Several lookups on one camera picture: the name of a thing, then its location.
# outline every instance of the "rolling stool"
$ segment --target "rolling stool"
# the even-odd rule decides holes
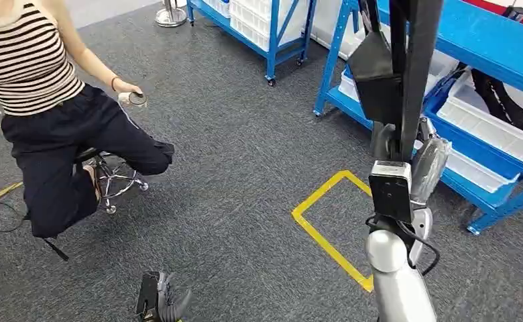
[[[105,202],[105,210],[108,214],[114,214],[116,208],[111,204],[110,199],[122,195],[137,183],[141,191],[147,191],[149,184],[141,179],[140,175],[135,170],[131,176],[123,176],[118,172],[126,165],[125,161],[120,165],[111,168],[106,162],[105,158],[112,156],[112,154],[103,152],[94,148],[80,149],[80,152],[76,155],[74,163],[76,164],[76,171],[82,170],[82,163],[88,161],[88,164],[94,166],[96,175],[98,176],[98,184],[101,190],[101,200]],[[126,182],[123,188],[119,189],[116,193],[112,193],[111,184],[115,181]]]

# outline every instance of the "woman's hand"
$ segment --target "woman's hand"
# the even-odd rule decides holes
[[[138,94],[143,94],[143,91],[139,87],[137,87],[137,86],[135,86],[133,84],[129,84],[127,82],[124,82],[120,78],[114,78],[112,80],[111,87],[113,89],[115,89],[115,91],[118,92],[118,93],[135,92],[135,93],[138,93]]]

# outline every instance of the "gray carpet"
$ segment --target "gray carpet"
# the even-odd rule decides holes
[[[0,321],[135,321],[144,270],[177,272],[194,300],[185,321],[375,321],[364,291],[301,229],[291,210],[339,170],[366,178],[369,132],[341,113],[311,113],[327,51],[263,78],[263,60],[205,19],[157,28],[157,5],[81,29],[86,43],[150,96],[130,113],[176,144],[167,173],[56,242],[25,224],[0,234]],[[20,180],[0,134],[0,188]],[[22,190],[3,201],[25,211]],[[430,206],[442,260],[426,279],[440,321],[523,321],[523,213],[480,237],[469,205],[441,185]],[[369,274],[363,220],[371,200],[340,182],[305,217]],[[0,209],[0,225],[12,214]],[[431,259],[428,254],[423,264]]]

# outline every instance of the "woman's arm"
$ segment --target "woman's arm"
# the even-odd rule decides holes
[[[58,31],[60,32],[60,37],[64,42],[66,51],[83,70],[102,83],[112,87],[117,92],[141,93],[139,87],[124,82],[117,77],[111,69],[105,66],[105,64],[86,47],[72,24],[72,19],[70,18],[64,0],[42,0],[42,3],[58,22]]]

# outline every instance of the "caster wheel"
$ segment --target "caster wheel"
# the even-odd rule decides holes
[[[117,209],[115,208],[115,206],[110,206],[110,207],[106,208],[105,210],[108,214],[113,215]]]

